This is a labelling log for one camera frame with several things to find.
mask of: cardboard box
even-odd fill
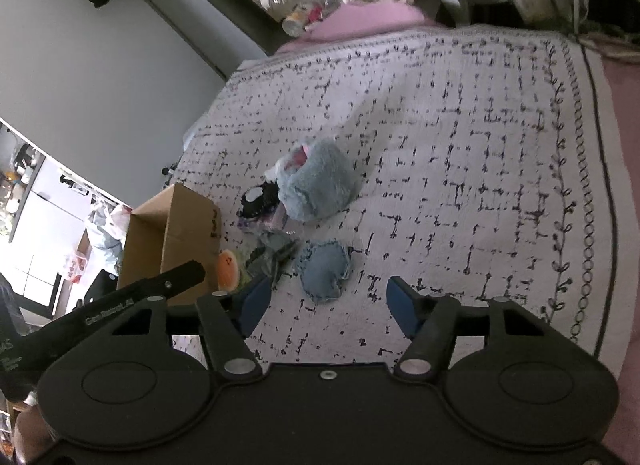
[[[207,272],[205,281],[168,301],[193,304],[218,289],[215,262],[220,250],[220,209],[208,198],[174,184],[131,214],[118,288],[195,259]]]

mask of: patterned tablecloth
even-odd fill
[[[240,196],[297,140],[335,137],[362,178],[299,232],[351,248],[343,296],[315,306],[289,269],[248,340],[263,363],[392,365],[400,275],[463,304],[509,297],[619,373],[640,236],[599,58],[555,34],[411,30],[254,64],[208,118],[176,178],[220,206],[223,247],[247,245]]]

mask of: orange oval object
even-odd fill
[[[240,283],[240,268],[236,255],[230,250],[220,252],[218,265],[216,266],[218,276],[218,289],[223,291],[234,291]]]

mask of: pink fabric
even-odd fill
[[[640,66],[604,60],[620,129],[622,154],[640,212]],[[630,465],[640,465],[640,301],[618,380],[620,405],[604,444]]]
[[[414,26],[439,26],[417,7],[395,1],[353,2],[342,5],[322,23],[300,38],[284,44],[278,54],[345,39],[366,38]]]
[[[315,30],[279,49],[293,52],[346,39],[365,38],[415,26],[440,26],[402,3],[348,4],[336,10]],[[631,178],[636,214],[640,212],[640,65],[604,60],[618,119],[622,152]],[[620,379],[620,405],[604,444],[629,465],[640,465],[640,301]]]

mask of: metal screw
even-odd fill
[[[249,359],[231,359],[225,362],[225,370],[232,375],[246,375],[255,369],[255,362]]]
[[[400,363],[400,369],[407,375],[423,375],[431,371],[431,364],[422,359],[407,359]]]
[[[331,369],[325,369],[324,371],[320,371],[320,378],[322,380],[334,380],[338,378],[338,373]]]

